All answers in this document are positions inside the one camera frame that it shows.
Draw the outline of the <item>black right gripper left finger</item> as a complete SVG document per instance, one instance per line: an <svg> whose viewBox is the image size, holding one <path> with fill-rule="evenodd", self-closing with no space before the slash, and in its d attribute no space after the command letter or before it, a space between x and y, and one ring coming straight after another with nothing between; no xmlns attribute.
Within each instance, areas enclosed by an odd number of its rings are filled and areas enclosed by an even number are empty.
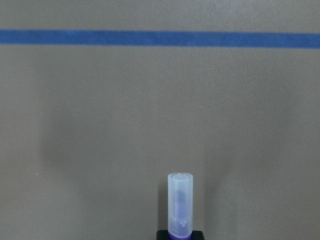
<svg viewBox="0 0 320 240"><path fill-rule="evenodd" d="M156 240L170 240L170 235L167 230L158 230L156 232Z"/></svg>

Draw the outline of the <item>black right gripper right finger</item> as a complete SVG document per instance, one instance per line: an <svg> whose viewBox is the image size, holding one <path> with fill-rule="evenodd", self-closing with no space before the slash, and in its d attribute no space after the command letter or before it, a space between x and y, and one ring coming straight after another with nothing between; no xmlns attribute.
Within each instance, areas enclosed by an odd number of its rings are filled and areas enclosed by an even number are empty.
<svg viewBox="0 0 320 240"><path fill-rule="evenodd" d="M200 230L193 230L191 233L191 240L204 240L204 234Z"/></svg>

